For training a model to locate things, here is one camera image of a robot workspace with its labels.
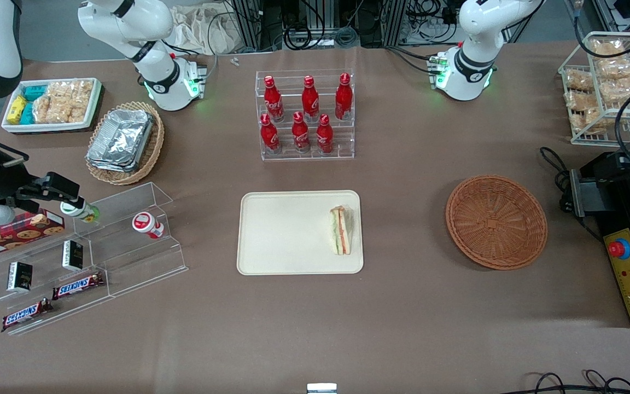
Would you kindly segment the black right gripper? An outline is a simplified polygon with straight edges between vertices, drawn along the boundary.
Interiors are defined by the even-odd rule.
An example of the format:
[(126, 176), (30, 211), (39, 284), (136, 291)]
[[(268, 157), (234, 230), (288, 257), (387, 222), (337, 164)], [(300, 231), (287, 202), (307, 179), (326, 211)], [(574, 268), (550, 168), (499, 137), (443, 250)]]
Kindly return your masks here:
[(38, 213), (39, 204), (32, 200), (74, 202), (79, 198), (79, 184), (56, 172), (42, 177), (42, 186), (30, 186), (37, 177), (28, 173), (24, 164), (5, 167), (13, 157), (0, 150), (0, 205)]

